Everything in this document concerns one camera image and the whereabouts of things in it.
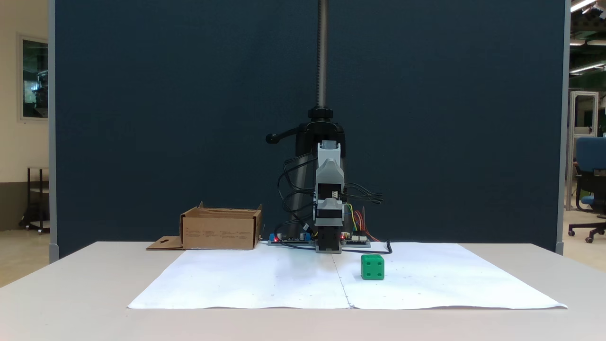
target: office chair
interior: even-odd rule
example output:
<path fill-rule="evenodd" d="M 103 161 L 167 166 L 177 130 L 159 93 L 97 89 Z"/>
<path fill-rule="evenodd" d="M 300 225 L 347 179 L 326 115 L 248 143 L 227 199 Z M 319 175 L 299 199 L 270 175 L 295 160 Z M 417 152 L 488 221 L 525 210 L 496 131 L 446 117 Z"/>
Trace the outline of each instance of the office chair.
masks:
<path fill-rule="evenodd" d="M 606 220 L 606 138 L 582 137 L 576 142 L 576 159 L 579 165 L 579 176 L 576 188 L 576 206 L 581 211 L 598 212 L 598 218 Z M 581 198 L 583 204 L 592 209 L 582 209 L 579 205 L 581 190 L 593 193 L 593 196 Z M 596 234 L 606 234 L 606 221 L 589 224 L 568 225 L 568 235 L 574 236 L 574 229 L 590 228 L 587 243 L 593 243 Z"/>

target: beige wall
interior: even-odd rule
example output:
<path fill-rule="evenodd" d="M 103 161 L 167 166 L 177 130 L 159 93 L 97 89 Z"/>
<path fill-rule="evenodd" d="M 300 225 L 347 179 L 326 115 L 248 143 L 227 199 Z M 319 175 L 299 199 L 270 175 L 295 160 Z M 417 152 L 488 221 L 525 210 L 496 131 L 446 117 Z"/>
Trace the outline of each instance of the beige wall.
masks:
<path fill-rule="evenodd" d="M 27 181 L 27 166 L 48 165 L 48 122 L 17 113 L 17 33 L 48 38 L 47 0 L 0 0 L 0 183 Z"/>

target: cardboard box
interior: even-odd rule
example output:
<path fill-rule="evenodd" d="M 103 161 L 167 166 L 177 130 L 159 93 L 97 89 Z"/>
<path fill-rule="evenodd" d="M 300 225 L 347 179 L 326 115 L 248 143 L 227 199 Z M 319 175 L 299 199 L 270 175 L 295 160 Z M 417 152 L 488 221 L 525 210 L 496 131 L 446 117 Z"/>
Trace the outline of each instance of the cardboard box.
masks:
<path fill-rule="evenodd" d="M 262 206 L 257 209 L 205 208 L 203 203 L 179 219 L 179 236 L 165 236 L 148 250 L 252 250 L 261 232 Z"/>

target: green die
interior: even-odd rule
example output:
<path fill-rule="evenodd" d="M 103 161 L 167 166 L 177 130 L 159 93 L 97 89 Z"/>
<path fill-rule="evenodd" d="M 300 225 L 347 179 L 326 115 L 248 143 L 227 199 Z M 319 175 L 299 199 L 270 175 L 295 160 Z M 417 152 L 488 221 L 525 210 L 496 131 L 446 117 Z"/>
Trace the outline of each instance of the green die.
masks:
<path fill-rule="evenodd" d="M 385 278 L 385 261 L 380 255 L 362 255 L 360 273 L 365 280 L 382 280 Z"/>

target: white paper sheet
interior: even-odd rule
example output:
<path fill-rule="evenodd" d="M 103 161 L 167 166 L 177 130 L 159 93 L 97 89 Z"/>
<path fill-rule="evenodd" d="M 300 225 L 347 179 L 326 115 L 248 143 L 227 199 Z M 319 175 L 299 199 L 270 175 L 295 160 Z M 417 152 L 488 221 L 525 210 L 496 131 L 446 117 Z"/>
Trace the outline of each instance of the white paper sheet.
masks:
<path fill-rule="evenodd" d="M 457 244 L 392 243 L 391 247 L 392 254 L 382 255 L 385 279 L 381 281 L 362 279 L 359 254 L 335 255 L 352 308 L 566 307 Z M 373 243 L 372 249 L 385 247 Z"/>
<path fill-rule="evenodd" d="M 251 251 L 185 251 L 128 307 L 331 309 L 349 305 L 330 254 L 259 244 Z"/>
<path fill-rule="evenodd" d="M 392 243 L 383 281 L 360 254 L 260 243 L 251 251 L 185 251 L 128 307 L 541 309 L 564 306 L 457 244 Z M 374 243 L 373 249 L 385 249 Z"/>

